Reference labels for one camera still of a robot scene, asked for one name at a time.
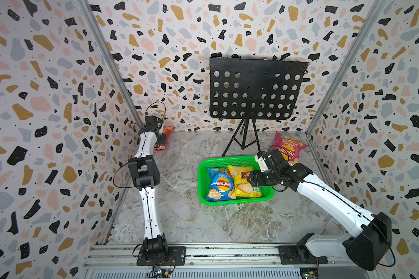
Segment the red chips bag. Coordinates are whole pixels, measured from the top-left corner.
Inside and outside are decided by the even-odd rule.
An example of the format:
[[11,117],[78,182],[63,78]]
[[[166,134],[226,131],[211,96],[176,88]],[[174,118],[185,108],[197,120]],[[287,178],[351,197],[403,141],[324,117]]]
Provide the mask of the red chips bag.
[[162,133],[159,135],[159,139],[154,146],[155,151],[163,151],[168,149],[168,141],[175,128],[172,126],[163,127]]

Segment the pink chips bag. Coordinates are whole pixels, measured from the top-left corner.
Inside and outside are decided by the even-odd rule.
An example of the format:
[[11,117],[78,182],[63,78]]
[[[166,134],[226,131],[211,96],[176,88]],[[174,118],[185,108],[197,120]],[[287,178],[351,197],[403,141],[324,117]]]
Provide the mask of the pink chips bag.
[[283,158],[289,162],[299,163],[301,151],[308,145],[294,139],[286,134],[275,133],[274,143],[270,146],[270,150],[280,151]]

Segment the yellow chips bag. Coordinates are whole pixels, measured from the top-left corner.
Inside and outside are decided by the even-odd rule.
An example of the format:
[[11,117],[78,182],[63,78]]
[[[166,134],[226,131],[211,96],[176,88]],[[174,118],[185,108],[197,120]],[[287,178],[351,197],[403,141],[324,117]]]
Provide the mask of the yellow chips bag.
[[233,199],[261,198],[262,194],[259,187],[254,187],[248,178],[254,168],[252,166],[228,166],[233,177],[234,188],[232,191]]

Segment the blue chips bag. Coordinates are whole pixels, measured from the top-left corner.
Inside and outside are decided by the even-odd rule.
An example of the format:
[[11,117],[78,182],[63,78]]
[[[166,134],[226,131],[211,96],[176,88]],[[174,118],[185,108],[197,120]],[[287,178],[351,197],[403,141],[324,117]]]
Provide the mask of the blue chips bag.
[[234,179],[228,168],[206,168],[209,174],[211,184],[209,185],[206,201],[219,202],[231,201],[236,199],[233,196],[235,189]]

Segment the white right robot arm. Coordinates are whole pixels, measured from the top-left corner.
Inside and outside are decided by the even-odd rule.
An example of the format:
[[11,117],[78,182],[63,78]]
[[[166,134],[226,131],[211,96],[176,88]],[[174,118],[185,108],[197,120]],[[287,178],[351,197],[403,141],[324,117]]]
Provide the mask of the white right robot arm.
[[325,264],[329,257],[343,258],[373,271],[385,254],[392,251],[392,222],[386,214],[374,214],[349,201],[305,165],[285,160],[278,150],[260,151],[254,158],[260,168],[250,173],[250,184],[291,189],[312,200],[346,230],[338,236],[306,234],[297,242],[290,260]]

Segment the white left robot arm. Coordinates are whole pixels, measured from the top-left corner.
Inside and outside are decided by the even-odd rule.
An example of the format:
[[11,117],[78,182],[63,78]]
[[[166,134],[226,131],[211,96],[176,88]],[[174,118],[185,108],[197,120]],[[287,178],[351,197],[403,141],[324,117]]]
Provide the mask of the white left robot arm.
[[168,256],[168,244],[159,219],[156,186],[161,182],[158,166],[153,157],[154,147],[162,138],[163,120],[146,116],[140,129],[140,142],[134,158],[128,166],[133,185],[142,198],[144,214],[144,240],[140,255],[149,264],[163,262]]

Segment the green plastic basket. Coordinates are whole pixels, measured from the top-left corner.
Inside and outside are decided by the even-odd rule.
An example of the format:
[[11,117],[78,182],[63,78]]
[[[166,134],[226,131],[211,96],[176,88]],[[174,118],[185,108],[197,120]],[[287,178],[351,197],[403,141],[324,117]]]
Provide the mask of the green plastic basket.
[[234,157],[223,157],[223,158],[210,158],[202,161],[199,164],[197,170],[197,189],[198,197],[200,201],[207,206],[218,206],[218,205],[232,205],[237,203],[250,203],[250,202],[265,202],[269,201],[274,197],[275,190],[271,186],[260,187],[261,195],[260,198],[249,198],[249,199],[237,199],[232,201],[206,201],[206,196],[209,192],[210,176],[205,170],[207,167],[227,167],[228,165],[233,166],[252,166],[254,170],[259,170],[260,167],[255,161],[253,156],[234,156]]

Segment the black perforated music stand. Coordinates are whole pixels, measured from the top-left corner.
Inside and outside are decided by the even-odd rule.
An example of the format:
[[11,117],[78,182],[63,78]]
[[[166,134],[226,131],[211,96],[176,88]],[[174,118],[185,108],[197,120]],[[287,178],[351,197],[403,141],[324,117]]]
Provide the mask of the black perforated music stand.
[[249,128],[258,120],[287,120],[296,107],[307,62],[211,57],[209,114],[215,119],[239,119],[228,145],[241,149]]

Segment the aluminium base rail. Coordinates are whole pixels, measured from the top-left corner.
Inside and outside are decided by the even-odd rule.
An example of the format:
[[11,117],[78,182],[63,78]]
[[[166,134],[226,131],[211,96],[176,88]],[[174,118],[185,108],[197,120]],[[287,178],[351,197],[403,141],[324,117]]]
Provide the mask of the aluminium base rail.
[[84,263],[87,279],[383,279],[351,260],[300,259],[295,244],[172,244],[167,262],[154,265],[140,245],[96,245]]

